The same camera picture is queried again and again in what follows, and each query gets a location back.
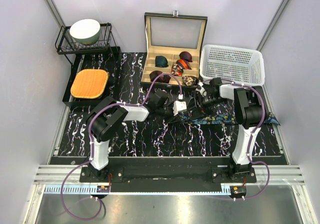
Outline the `blue patterned necktie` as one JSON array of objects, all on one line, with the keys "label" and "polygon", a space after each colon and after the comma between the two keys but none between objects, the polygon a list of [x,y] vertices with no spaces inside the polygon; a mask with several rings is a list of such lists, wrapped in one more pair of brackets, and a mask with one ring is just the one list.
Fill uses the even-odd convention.
[{"label": "blue patterned necktie", "polygon": [[206,117],[191,119],[188,114],[179,114],[178,118],[181,122],[185,124],[195,124],[195,125],[236,125],[235,114],[214,114]]}]

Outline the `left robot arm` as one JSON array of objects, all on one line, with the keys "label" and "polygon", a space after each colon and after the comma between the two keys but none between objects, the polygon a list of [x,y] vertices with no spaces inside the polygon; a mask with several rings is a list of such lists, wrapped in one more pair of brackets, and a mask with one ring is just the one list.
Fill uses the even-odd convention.
[{"label": "left robot arm", "polygon": [[153,117],[172,118],[173,102],[164,91],[151,92],[146,102],[125,104],[108,96],[103,99],[85,118],[90,141],[90,176],[97,182],[108,177],[109,143],[123,122],[144,122]]}]

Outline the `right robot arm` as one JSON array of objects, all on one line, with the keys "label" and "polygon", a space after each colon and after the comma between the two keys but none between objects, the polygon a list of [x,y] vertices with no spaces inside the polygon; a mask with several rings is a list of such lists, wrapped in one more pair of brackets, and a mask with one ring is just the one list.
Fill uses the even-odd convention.
[{"label": "right robot arm", "polygon": [[248,179],[253,172],[253,147],[269,114],[262,87],[238,84],[229,80],[223,83],[221,78],[213,78],[208,84],[197,84],[196,98],[202,109],[225,100],[234,102],[238,135],[225,176],[235,183]]}]

